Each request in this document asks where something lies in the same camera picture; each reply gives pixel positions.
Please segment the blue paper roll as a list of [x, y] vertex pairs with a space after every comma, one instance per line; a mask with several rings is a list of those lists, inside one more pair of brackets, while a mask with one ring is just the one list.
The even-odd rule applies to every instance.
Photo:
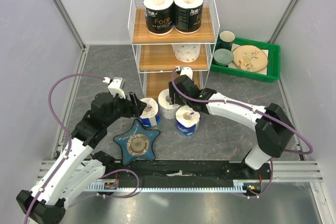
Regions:
[[160, 123], [159, 105], [153, 98], [143, 98], [142, 102], [146, 103], [146, 108], [143, 110], [139, 120], [146, 127], [154, 127]]
[[188, 105], [184, 105], [176, 111], [175, 119], [177, 130], [184, 136], [191, 136], [198, 128], [201, 115]]

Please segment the white floral paper roll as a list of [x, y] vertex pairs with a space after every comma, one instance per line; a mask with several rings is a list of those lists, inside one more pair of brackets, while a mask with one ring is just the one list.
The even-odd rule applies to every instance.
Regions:
[[175, 119], [176, 112], [181, 107], [178, 104], [171, 104], [169, 89], [164, 89], [160, 92], [158, 104], [161, 115], [169, 120]]
[[175, 57], [182, 62], [193, 62], [199, 55], [201, 50], [200, 44], [173, 44], [173, 52]]

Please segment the black paper roll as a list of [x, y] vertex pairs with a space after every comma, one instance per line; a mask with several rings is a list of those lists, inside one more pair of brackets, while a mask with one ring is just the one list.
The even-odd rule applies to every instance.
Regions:
[[174, 0], [175, 29], [183, 34], [197, 32], [202, 25], [204, 0]]
[[146, 28], [149, 33], [163, 36], [174, 27], [174, 0], [143, 0]]

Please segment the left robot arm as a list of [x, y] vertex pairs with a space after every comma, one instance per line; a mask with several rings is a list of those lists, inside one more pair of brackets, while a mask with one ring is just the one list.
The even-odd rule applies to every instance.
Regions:
[[119, 118], [138, 118], [146, 106], [133, 92], [129, 98], [118, 93], [97, 94], [51, 169], [31, 190], [21, 190], [17, 195], [24, 220], [60, 223], [66, 210], [88, 185], [100, 177], [111, 178], [115, 173], [114, 159], [102, 151], [80, 172], [75, 171], [106, 136], [111, 124]]

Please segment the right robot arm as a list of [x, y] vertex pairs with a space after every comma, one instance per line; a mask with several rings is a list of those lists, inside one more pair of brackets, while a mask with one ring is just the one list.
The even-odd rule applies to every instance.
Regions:
[[257, 145], [248, 152], [240, 166], [245, 178], [254, 178], [264, 163], [271, 158], [279, 158], [293, 137], [293, 125], [277, 104], [271, 103], [266, 107], [251, 105], [228, 98], [213, 89], [199, 89], [185, 74], [169, 82], [169, 95], [174, 104], [230, 119], [256, 133]]

